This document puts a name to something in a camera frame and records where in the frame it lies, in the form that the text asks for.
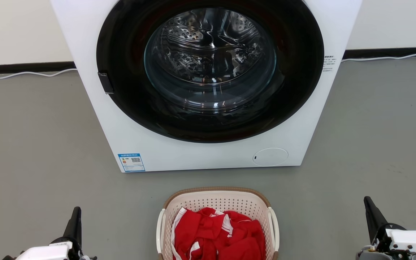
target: red garment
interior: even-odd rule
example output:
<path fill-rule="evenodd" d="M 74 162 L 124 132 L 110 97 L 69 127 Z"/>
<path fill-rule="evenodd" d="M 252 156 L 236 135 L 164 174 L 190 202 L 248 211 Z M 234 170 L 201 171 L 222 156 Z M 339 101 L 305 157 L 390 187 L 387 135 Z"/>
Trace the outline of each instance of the red garment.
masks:
<path fill-rule="evenodd" d="M 182 208 L 173 226 L 174 260 L 265 260 L 265 238 L 257 220 L 234 211 Z"/>

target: white cable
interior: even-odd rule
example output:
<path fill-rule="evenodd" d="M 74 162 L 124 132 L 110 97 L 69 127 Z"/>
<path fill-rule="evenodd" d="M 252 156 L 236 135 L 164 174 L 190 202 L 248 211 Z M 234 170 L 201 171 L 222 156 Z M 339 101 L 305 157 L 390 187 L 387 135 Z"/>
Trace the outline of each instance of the white cable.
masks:
<path fill-rule="evenodd" d="M 341 62 L 344 62 L 344 61 L 375 61 L 375 60 L 385 60 L 385 59 L 401 60 L 401 59 L 406 59 L 406 58 L 415 57 L 415 56 L 416 56 L 416 54 L 411 54 L 411 55 L 407 55 L 407 56 L 403 56 L 403 57 L 378 57 L 378 58 L 368 58 L 368 59 L 344 59 Z"/>
<path fill-rule="evenodd" d="M 22 75 L 22 74 L 33 74 L 33 75 L 39 75 L 39 76 L 44 76 L 44 77 L 54 77 L 54 76 L 57 76 L 59 74 L 62 74 L 64 72 L 68 72 L 68 71 L 77 71 L 77 69 L 66 69 L 66 70 L 63 70 L 63 71 L 59 71 L 55 74 L 43 74 L 43 73 L 25 71 L 25 72 L 19 72 L 19 73 L 16 73 L 16 74 L 11 74 L 11 75 L 8 75 L 8 76 L 5 76 L 5 77 L 0 77 L 0 79 L 8 79 L 10 77 L 15 77 L 15 76 Z"/>
<path fill-rule="evenodd" d="M 390 59 L 390 60 L 401 60 L 401 59 L 406 59 L 406 58 L 410 58 L 410 57 L 416 57 L 416 54 L 411 54 L 411 55 L 407 55 L 407 56 L 403 56 L 403 57 L 377 57 L 377 58 L 368 58 L 368 59 L 344 59 L 341 62 L 345 62 L 345 61 L 376 61 L 376 60 L 386 60 L 386 59 Z M 36 72 L 31 72 L 31 71 L 25 71 L 25 72 L 19 72 L 16 74 L 11 74 L 5 77 L 0 77 L 0 79 L 8 79 L 11 77 L 15 77 L 18 75 L 22 75 L 22 74 L 33 74 L 33 75 L 39 75 L 39 76 L 44 76 L 44 77 L 54 77 L 57 76 L 59 74 L 62 74 L 64 72 L 68 72 L 68 71 L 77 71 L 77 69 L 66 69 L 63 71 L 59 71 L 55 74 L 42 74 L 42 73 L 36 73 Z"/>

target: laundry basket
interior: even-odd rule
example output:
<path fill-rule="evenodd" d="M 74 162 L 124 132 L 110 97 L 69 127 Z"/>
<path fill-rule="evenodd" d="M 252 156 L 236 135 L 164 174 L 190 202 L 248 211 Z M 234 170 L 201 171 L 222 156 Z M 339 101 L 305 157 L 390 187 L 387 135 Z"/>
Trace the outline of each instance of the laundry basket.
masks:
<path fill-rule="evenodd" d="M 236 187 L 205 187 L 178 191 L 163 205 L 157 222 L 159 260 L 172 260 L 171 227 L 184 207 L 198 211 L 205 207 L 219 211 L 236 211 L 257 219 L 266 238 L 266 260 L 276 260 L 279 251 L 279 225 L 266 197 L 258 191 Z"/>

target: perforated basket wall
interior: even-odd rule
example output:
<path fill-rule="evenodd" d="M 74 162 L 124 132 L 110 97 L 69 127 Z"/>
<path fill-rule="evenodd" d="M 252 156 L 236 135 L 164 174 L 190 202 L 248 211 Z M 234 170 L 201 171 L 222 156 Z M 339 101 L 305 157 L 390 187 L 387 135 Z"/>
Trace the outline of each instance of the perforated basket wall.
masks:
<path fill-rule="evenodd" d="M 172 260 L 171 227 L 181 207 L 198 211 L 205 207 L 219 211 L 236 211 L 257 219 L 266 238 L 266 260 L 275 260 L 278 253 L 274 250 L 273 227 L 269 220 L 269 201 L 255 190 L 234 187 L 207 187 L 179 191 L 165 203 L 166 209 L 162 221 L 162 248 L 160 258 Z"/>

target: door glass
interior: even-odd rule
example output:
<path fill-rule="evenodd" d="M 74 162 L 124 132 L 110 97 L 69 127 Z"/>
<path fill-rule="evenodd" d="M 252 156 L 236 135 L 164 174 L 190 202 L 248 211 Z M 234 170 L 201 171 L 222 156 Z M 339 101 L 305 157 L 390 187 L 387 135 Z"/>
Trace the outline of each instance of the door glass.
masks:
<path fill-rule="evenodd" d="M 181 13 L 150 37 L 144 65 L 153 86 L 192 112 L 224 113 L 254 99 L 276 69 L 271 36 L 224 8 Z"/>

